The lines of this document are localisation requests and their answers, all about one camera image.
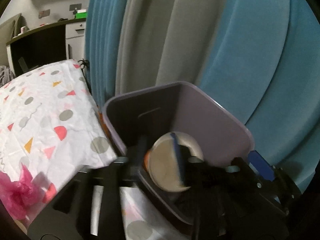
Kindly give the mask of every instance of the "bin rim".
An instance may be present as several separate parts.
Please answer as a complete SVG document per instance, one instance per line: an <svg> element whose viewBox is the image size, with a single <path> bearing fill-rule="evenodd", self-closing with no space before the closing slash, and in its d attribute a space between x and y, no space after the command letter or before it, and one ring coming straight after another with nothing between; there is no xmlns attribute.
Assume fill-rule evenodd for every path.
<svg viewBox="0 0 320 240"><path fill-rule="evenodd" d="M164 84L164 85L158 85L158 86L153 86L153 87L148 87L148 88L143 88L140 90L136 90L136 91L132 91L132 92L128 92L128 93L124 93L121 95L117 95L114 96L112 98L110 98L103 106L102 108L102 118L104 123L106 124L109 132L110 132L110 136L112 138L112 140L114 141L114 143L118 142L117 147L119 148L119 150L121 151L122 155L126 154L126 145L124 144L124 142L122 141L122 139L120 138L120 136L118 135L118 133L112 133L110 131L110 128L113 129L115 131L114 126L112 125L111 121L109 120L108 116L107 116L107 108L110 105L111 102L113 101L117 101L119 99L125 99L125 98L130 98L133 95L141 95L141 94L146 94L148 92L152 92L155 90L159 90L159 88L169 88L169 87L173 87L173 86L177 86L177 85L184 85L184 86L189 86L191 88L193 88L194 90L196 90L198 93L200 93L201 95L203 95L205 98L207 98L208 100L210 100L212 103L214 103L216 106L218 106L227 116L229 116L236 124L238 124L240 127L243 128L243 130L245 131L245 133L247 134L249 141L250 141L250 151L254 150L255 148L255 142L254 142L254 138L252 136L252 133L249 131L249 129L243 124L241 123L236 117L234 117L228 110L226 110L225 108L223 108L223 106L221 106L219 103L217 103L213 98L211 98L210 96L208 96L205 92L203 92L200 88L198 88L196 85L191 84L187 81L176 81L176 82L171 82L168 84Z"/></svg>

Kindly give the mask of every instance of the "grey fabric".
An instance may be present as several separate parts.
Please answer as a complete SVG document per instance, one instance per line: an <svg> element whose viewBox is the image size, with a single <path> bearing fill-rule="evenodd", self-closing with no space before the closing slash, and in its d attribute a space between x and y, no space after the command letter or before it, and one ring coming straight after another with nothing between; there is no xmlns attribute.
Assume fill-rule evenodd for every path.
<svg viewBox="0 0 320 240"><path fill-rule="evenodd" d="M6 43L20 33L20 16L17 14L0 25L0 65L9 65Z"/></svg>
<svg viewBox="0 0 320 240"><path fill-rule="evenodd" d="M195 83L211 51L226 0L175 0L156 85Z"/></svg>
<svg viewBox="0 0 320 240"><path fill-rule="evenodd" d="M14 78L15 76L8 66L0 66L0 87L4 86Z"/></svg>
<svg viewBox="0 0 320 240"><path fill-rule="evenodd" d="M196 83L225 0L128 0L116 95L185 80Z"/></svg>
<svg viewBox="0 0 320 240"><path fill-rule="evenodd" d="M118 52L116 94L156 83L175 0L130 0Z"/></svg>

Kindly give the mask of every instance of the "electrical outlet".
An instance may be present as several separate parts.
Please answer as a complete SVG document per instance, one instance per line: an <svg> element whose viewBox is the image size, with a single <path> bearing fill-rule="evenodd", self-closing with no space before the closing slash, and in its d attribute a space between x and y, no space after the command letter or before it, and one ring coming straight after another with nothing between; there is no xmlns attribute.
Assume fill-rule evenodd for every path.
<svg viewBox="0 0 320 240"><path fill-rule="evenodd" d="M41 12L39 12L39 19L46 17L46 16L49 16L49 15L50 15L50 9L41 11Z"/></svg>
<svg viewBox="0 0 320 240"><path fill-rule="evenodd" d="M80 10L82 3L70 4L69 11L74 11L75 9Z"/></svg>

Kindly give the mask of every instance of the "white cabinet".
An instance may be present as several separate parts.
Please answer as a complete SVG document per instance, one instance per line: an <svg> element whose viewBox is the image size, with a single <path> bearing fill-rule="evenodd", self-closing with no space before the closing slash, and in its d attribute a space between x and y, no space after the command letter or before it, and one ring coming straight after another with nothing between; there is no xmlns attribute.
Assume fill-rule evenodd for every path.
<svg viewBox="0 0 320 240"><path fill-rule="evenodd" d="M84 58L85 22L66 25L66 54L67 59L76 61Z"/></svg>

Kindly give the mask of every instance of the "polka dot pattern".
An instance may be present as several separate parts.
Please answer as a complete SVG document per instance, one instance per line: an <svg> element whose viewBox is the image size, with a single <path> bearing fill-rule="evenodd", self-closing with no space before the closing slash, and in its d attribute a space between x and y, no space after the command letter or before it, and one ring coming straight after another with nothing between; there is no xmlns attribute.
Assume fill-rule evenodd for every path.
<svg viewBox="0 0 320 240"><path fill-rule="evenodd" d="M19 122L19 126L21 128L24 128L27 125L28 121L29 121L29 117L27 116L23 117Z"/></svg>
<svg viewBox="0 0 320 240"><path fill-rule="evenodd" d="M73 112L70 109L68 109L68 110L64 110L61 114L59 114L59 119L61 121L66 121L66 120L69 120L72 116L73 116Z"/></svg>
<svg viewBox="0 0 320 240"><path fill-rule="evenodd" d="M126 231L128 237L132 240L147 240L152 235L152 228L141 220L131 222Z"/></svg>
<svg viewBox="0 0 320 240"><path fill-rule="evenodd" d="M40 121L40 127L45 128L51 123L51 117L46 115Z"/></svg>
<svg viewBox="0 0 320 240"><path fill-rule="evenodd" d="M63 99L67 96L68 91L64 90L58 94L58 98Z"/></svg>
<svg viewBox="0 0 320 240"><path fill-rule="evenodd" d="M109 148L109 142L106 138L99 136L92 140L90 148L96 153L105 153Z"/></svg>
<svg viewBox="0 0 320 240"><path fill-rule="evenodd" d="M24 102L25 105L30 104L33 101L33 97L27 98L27 100Z"/></svg>
<svg viewBox="0 0 320 240"><path fill-rule="evenodd" d="M27 156L24 156L19 161L19 168L22 169L22 165L25 165L27 168L29 167L30 161Z"/></svg>

